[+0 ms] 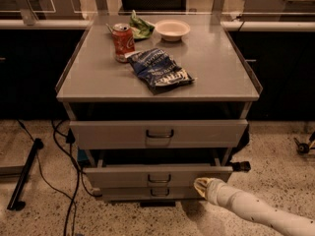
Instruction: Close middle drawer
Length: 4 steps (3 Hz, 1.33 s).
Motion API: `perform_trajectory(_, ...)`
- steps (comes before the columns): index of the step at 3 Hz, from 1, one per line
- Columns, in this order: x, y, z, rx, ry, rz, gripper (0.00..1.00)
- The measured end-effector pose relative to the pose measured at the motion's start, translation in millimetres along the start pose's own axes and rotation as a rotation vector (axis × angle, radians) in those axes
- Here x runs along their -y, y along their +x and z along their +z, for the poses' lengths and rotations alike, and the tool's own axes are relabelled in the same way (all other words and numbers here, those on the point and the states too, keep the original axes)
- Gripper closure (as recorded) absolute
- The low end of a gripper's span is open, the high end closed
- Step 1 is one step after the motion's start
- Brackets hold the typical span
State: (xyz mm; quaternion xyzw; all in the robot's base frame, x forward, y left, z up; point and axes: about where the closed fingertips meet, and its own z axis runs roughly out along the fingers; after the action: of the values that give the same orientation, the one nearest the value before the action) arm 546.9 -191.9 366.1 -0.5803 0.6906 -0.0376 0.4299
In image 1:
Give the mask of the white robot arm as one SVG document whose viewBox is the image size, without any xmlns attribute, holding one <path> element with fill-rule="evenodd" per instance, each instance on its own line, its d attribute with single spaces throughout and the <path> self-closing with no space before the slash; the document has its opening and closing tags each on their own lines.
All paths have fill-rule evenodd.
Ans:
<svg viewBox="0 0 315 236">
<path fill-rule="evenodd" d="M 315 236 L 314 219 L 272 207 L 221 179 L 197 178 L 194 187 L 210 204 L 223 207 L 244 220 L 268 226 L 283 236 Z"/>
</svg>

